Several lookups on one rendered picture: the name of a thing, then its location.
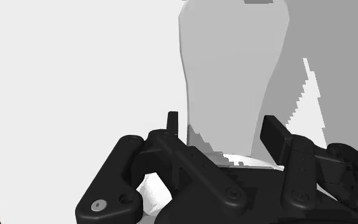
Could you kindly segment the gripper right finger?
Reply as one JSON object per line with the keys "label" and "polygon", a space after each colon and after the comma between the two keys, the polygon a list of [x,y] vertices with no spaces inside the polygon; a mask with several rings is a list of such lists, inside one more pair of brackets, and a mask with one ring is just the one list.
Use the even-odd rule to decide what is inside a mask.
{"label": "gripper right finger", "polygon": [[343,143],[316,146],[266,115],[260,140],[284,166],[277,224],[358,224],[358,151]]}

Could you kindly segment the tall white vase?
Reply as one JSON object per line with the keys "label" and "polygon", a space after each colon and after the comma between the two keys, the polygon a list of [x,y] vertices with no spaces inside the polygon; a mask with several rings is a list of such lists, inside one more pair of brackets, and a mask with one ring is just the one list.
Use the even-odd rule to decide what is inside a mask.
{"label": "tall white vase", "polygon": [[179,44],[187,95],[187,145],[216,165],[274,169],[252,158],[266,88],[280,57],[285,0],[185,0]]}

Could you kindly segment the white crumpled lump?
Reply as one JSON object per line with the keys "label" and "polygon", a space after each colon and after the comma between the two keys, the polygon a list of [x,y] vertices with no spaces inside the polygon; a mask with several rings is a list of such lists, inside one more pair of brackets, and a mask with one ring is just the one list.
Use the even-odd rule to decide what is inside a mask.
{"label": "white crumpled lump", "polygon": [[143,198],[143,211],[149,216],[157,216],[172,200],[168,188],[155,172],[144,176],[137,191]]}

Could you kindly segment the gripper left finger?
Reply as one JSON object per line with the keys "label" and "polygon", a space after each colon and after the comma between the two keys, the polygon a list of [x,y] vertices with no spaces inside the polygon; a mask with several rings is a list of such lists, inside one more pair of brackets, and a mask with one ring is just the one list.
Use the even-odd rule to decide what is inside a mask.
{"label": "gripper left finger", "polygon": [[166,129],[119,139],[76,206],[76,223],[138,224],[144,199],[137,187],[154,172],[172,196],[154,224],[236,224],[248,209],[243,189],[178,138],[178,113],[171,111]]}

